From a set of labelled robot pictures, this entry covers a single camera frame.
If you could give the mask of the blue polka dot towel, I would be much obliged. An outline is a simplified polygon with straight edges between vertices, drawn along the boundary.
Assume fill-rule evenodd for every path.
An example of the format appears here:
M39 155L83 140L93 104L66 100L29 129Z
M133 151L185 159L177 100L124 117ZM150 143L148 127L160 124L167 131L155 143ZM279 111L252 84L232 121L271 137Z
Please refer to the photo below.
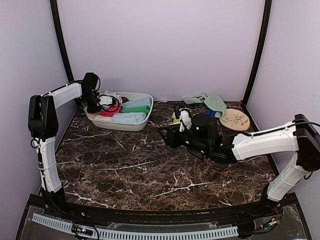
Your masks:
M110 107L111 107L110 105L106 105L106 104L102 104L101 105L101 109L106 111L106 112L110 111Z

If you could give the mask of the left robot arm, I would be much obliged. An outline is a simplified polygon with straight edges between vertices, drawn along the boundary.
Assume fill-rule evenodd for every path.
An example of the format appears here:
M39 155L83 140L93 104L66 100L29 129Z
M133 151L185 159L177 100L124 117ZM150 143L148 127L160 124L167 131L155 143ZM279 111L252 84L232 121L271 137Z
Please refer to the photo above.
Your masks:
M49 194L60 194L63 186L59 178L55 144L59 130L57 109L73 100L85 102L99 111L100 78L87 72L82 80L75 80L29 100L28 129L30 145L37 152L41 188Z

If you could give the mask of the orange bunny towel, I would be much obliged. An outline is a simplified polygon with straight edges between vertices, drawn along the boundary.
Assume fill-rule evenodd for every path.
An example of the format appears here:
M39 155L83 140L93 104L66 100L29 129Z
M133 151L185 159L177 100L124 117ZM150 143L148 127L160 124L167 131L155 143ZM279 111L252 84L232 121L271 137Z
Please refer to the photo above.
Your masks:
M116 102L119 102L119 105L122 104L121 97L124 97L123 95L115 93L115 92L109 92L108 90L106 90L103 94L106 94L106 95L109 95L109 96L114 96L116 98Z

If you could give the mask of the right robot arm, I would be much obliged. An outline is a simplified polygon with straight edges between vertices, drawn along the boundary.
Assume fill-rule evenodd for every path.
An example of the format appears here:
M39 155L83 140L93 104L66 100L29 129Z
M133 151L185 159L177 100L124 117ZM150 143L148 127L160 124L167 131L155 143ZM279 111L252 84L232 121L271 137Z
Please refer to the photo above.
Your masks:
M303 114L276 128L235 135L219 135L217 120L204 113L184 117L180 125L158 128L158 133L170 148L186 147L202 160L233 164L252 157L278 152L292 152L287 166L266 187L266 197L255 205L255 213L266 217L307 174L320 168L320 134L315 123Z

